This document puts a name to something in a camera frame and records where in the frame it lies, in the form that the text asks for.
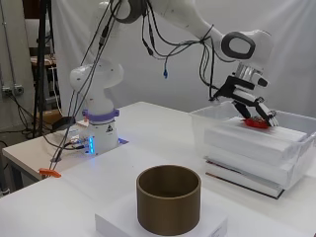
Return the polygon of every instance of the plastic bin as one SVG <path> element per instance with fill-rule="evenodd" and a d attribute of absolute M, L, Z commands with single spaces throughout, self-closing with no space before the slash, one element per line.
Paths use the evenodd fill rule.
<path fill-rule="evenodd" d="M 260 129 L 236 125 L 242 119 L 231 102 L 192 112 L 197 153 L 239 171 L 291 188 L 307 171 L 315 151 L 316 119 L 277 112 L 279 126 Z"/>

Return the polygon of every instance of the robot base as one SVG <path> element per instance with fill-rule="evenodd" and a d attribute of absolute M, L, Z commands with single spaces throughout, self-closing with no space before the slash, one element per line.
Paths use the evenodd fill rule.
<path fill-rule="evenodd" d="M 115 121 L 89 123 L 87 128 L 89 141 L 88 153 L 101 155 L 119 146 L 118 132 Z"/>

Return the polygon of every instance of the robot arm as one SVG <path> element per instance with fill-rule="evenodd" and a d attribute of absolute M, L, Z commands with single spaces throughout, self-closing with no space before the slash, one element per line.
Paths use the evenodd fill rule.
<path fill-rule="evenodd" d="M 219 59 L 240 62 L 234 75 L 228 77 L 214 98 L 233 99 L 236 109 L 245 119 L 251 117 L 247 107 L 254 107 L 268 125 L 278 125 L 276 113 L 264 105 L 264 99 L 256 98 L 250 93 L 255 86 L 268 86 L 268 81 L 262 76 L 274 47 L 268 33 L 253 31 L 224 35 L 202 18 L 195 0 L 122 0 L 122 8 L 122 14 L 117 18 L 121 23 L 133 23 L 150 8 L 171 24 L 190 32 L 198 39 L 209 37 L 205 44 L 214 47 Z"/>
<path fill-rule="evenodd" d="M 203 40 L 205 44 L 214 49 L 219 59 L 223 61 L 238 60 L 240 63 L 236 72 L 228 76 L 214 98 L 233 99 L 236 109 L 245 119 L 251 117 L 248 107 L 255 107 L 268 125 L 277 125 L 276 113 L 271 112 L 264 105 L 262 98 L 256 98 L 251 94 L 255 86 L 266 87 L 268 85 L 267 80 L 262 77 L 273 49 L 271 36 L 268 33 L 253 31 L 224 35 L 201 17 L 195 0 L 109 1 L 100 4 L 104 16 L 100 29 L 106 29 L 105 22 L 109 22 L 112 16 L 119 23 L 130 24 L 139 17 L 146 16 L 149 11 L 152 14 L 156 12 L 171 24 Z M 120 1 L 119 10 L 113 15 L 112 11 L 118 5 L 118 1 Z M 105 15 L 107 12 L 105 9 L 108 9 L 109 6 L 113 6 L 113 9 L 108 12 L 108 15 Z M 103 34 L 99 36 L 101 37 L 100 42 L 103 42 L 105 40 Z M 94 71 L 93 80 L 90 79 L 90 83 L 87 83 L 88 75 L 92 71 Z M 112 101 L 107 98 L 105 89 L 118 84 L 122 77 L 122 67 L 110 59 L 102 59 L 97 65 L 83 65 L 71 72 L 70 83 L 78 94 L 84 95 L 88 106 L 87 132 L 89 140 L 91 140 L 88 152 L 91 154 L 102 154 L 119 145 L 115 127 L 115 117 L 119 113 L 115 110 Z"/>

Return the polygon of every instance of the electrical outlet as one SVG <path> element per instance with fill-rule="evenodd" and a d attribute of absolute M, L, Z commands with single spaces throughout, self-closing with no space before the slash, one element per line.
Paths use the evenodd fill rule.
<path fill-rule="evenodd" d="M 14 95 L 15 96 L 22 96 L 24 94 L 24 87 L 22 85 L 15 85 L 14 86 Z"/>
<path fill-rule="evenodd" d="M 8 98 L 13 95 L 12 89 L 10 87 L 2 87 L 2 98 Z"/>

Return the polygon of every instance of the blue led light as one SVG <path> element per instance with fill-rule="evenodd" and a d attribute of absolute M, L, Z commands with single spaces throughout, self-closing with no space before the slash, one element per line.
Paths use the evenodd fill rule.
<path fill-rule="evenodd" d="M 90 148 L 90 154 L 94 154 L 95 153 L 95 149 L 94 149 L 94 142 L 93 142 L 93 138 L 89 137 L 89 148 Z"/>

